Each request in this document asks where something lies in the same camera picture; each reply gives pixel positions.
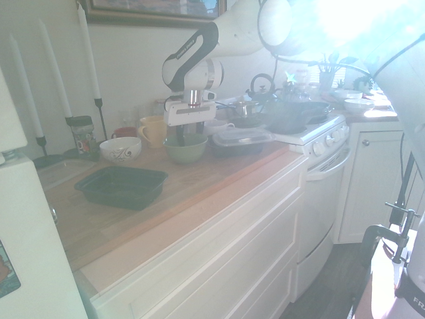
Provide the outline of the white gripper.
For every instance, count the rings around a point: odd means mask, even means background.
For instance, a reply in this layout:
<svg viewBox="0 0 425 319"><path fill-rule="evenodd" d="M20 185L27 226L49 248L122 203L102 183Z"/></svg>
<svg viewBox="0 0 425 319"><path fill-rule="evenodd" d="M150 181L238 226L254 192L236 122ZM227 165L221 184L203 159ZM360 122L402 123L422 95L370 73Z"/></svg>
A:
<svg viewBox="0 0 425 319"><path fill-rule="evenodd" d="M213 101L201 102L197 107L190 108L186 102L168 100L165 103L164 122L168 126L177 126L177 142L185 146L185 124L196 123L195 133L203 134L204 121L216 116L216 104Z"/></svg>

